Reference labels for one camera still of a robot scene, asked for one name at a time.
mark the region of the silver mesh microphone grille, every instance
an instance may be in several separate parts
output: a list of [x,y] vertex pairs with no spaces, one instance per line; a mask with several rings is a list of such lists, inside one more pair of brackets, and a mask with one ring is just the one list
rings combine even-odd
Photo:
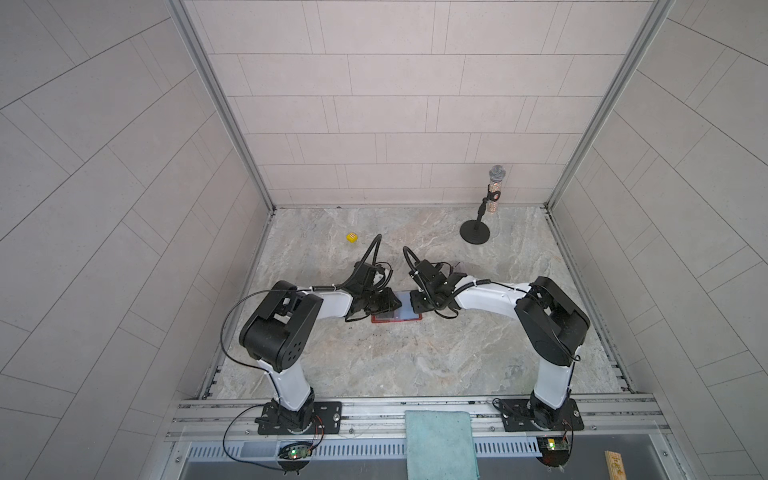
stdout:
[[504,170],[504,167],[501,165],[494,165],[493,168],[491,168],[491,171],[489,172],[491,174],[491,182],[494,184],[497,184],[504,180],[504,177],[506,176],[507,172]]

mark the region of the gray stone surface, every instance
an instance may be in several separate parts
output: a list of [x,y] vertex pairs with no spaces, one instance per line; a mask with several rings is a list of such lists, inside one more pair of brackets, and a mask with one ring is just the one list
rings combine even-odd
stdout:
[[[250,291],[277,280],[341,283],[381,233],[379,261],[392,264],[395,291],[415,288],[402,256],[407,245],[432,262],[461,261],[478,278],[522,283],[549,276],[581,305],[543,209],[500,206],[486,215],[491,239],[479,246],[458,235],[461,223],[475,215],[475,208],[458,207],[278,210]],[[349,232],[359,236],[356,243],[345,239]],[[262,298],[246,301],[237,332]],[[230,353],[250,361],[237,340]],[[621,390],[593,329],[581,358],[575,392]],[[520,323],[478,310],[463,310],[451,320],[434,313],[403,323],[320,320],[301,363],[317,397],[527,394],[538,371],[538,355]],[[227,360],[212,393],[217,399],[259,399],[271,397],[273,389],[261,372]]]

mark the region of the metal corner post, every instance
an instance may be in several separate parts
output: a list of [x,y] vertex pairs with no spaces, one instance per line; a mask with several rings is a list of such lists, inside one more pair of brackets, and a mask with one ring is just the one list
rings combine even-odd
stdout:
[[224,128],[227,130],[237,153],[240,155],[243,164],[245,164],[251,179],[256,184],[257,190],[263,198],[264,203],[267,205],[271,215],[275,210],[275,203],[272,201],[261,175],[259,175],[259,171],[256,168],[256,162],[253,161],[253,155],[251,155],[250,150],[248,150],[245,138],[243,138],[242,132],[240,132],[240,129],[237,127],[235,117],[229,103],[227,103],[227,97],[224,95],[221,85],[216,79],[214,69],[208,61],[208,57],[203,49],[203,45],[200,43],[200,39],[197,37],[197,33],[189,18],[184,2],[183,0],[166,0],[166,4],[170,16],[174,20],[174,23],[181,34],[181,39],[187,46],[190,57],[192,57],[192,62],[195,64],[198,73],[200,73],[200,78],[202,78],[205,88],[209,91],[211,99],[214,101],[214,105],[221,115]]
[[670,8],[672,8],[674,2],[675,0],[656,0],[650,7],[650,10],[648,10],[645,19],[643,20],[643,24],[637,31],[637,35],[635,35],[632,45],[630,45],[627,54],[624,56],[624,60],[621,62],[621,66],[619,66],[613,81],[611,81],[611,84],[608,86],[608,90],[600,100],[598,109],[594,112],[594,115],[592,115],[587,130],[584,131],[584,135],[581,136],[574,153],[571,155],[571,159],[565,165],[565,169],[560,176],[558,184],[554,187],[552,194],[545,202],[547,210],[552,211],[558,201],[560,201],[568,182],[570,182],[571,178],[576,174],[576,170],[587,155],[587,152],[592,146],[592,143],[594,143],[595,138],[597,138],[598,133],[600,133],[600,129],[602,129],[608,115],[614,109],[614,106],[621,96],[621,92],[624,91],[632,74],[643,59],[643,55],[645,55],[645,52],[648,50],[654,37],[659,32],[659,29],[667,18],[667,13]]

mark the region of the tiled wall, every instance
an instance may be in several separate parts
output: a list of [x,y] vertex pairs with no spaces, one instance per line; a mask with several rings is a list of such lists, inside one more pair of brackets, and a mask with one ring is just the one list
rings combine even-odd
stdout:
[[678,0],[554,209],[699,479],[768,478],[766,25],[763,0]]
[[185,5],[276,203],[540,204],[650,2]]
[[162,0],[0,3],[0,478],[138,477],[265,219]]

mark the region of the microfiber towel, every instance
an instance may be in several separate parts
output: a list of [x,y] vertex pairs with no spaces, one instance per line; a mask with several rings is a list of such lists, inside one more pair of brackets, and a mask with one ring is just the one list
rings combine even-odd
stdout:
[[467,412],[406,412],[408,480],[477,480]]

